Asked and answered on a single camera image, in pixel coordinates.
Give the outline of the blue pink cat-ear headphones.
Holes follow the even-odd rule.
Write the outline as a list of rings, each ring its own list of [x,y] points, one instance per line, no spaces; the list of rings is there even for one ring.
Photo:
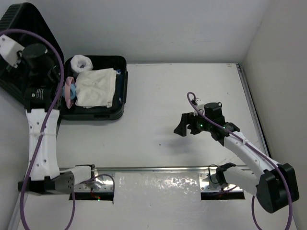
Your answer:
[[[76,98],[76,86],[74,77],[67,77],[62,87],[62,96],[64,97],[66,107],[70,109]]]

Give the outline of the black hard-shell suitcase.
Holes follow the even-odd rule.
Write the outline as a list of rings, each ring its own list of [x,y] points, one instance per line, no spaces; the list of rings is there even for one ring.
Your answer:
[[[0,29],[24,29],[49,41],[64,57],[62,49],[39,10],[31,3],[11,5],[0,20]],[[74,72],[83,59],[73,56],[64,62],[65,77],[74,77],[74,102],[70,108],[63,101],[61,118],[65,120],[116,120],[124,113],[127,98],[127,62],[122,56],[91,56],[93,69]]]

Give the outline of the white towel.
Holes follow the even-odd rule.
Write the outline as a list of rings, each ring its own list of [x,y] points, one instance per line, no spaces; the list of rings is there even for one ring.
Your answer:
[[[117,72],[113,69],[85,71],[76,78],[76,105],[83,108],[112,107]]]

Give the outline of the blue white red patterned garment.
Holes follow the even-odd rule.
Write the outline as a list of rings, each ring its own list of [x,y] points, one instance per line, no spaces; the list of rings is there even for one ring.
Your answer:
[[[121,70],[120,69],[117,69],[116,70],[117,72],[117,79],[119,80],[119,83],[117,83],[117,86],[118,86],[118,92],[119,92],[119,95],[118,95],[118,100],[119,102],[122,104],[123,103],[123,85],[124,85],[124,75],[121,73]]]

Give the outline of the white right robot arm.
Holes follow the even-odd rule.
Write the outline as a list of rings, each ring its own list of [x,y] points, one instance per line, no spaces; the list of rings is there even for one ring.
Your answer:
[[[237,185],[255,196],[269,213],[299,199],[294,168],[267,157],[251,144],[235,124],[225,120],[221,103],[203,104],[200,99],[190,103],[194,112],[182,114],[174,133],[185,137],[188,130],[193,135],[209,132],[215,141],[232,151],[252,171],[249,174],[234,163],[220,165],[213,174],[213,183],[217,187]]]

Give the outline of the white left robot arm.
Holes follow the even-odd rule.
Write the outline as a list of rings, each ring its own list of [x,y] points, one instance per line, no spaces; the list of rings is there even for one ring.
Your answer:
[[[92,165],[78,165],[60,171],[56,154],[57,126],[61,99],[60,68],[55,55],[43,44],[28,45],[21,52],[30,69],[26,77],[24,106],[29,125],[29,163],[20,192],[39,195],[70,194],[76,185],[93,176]]]

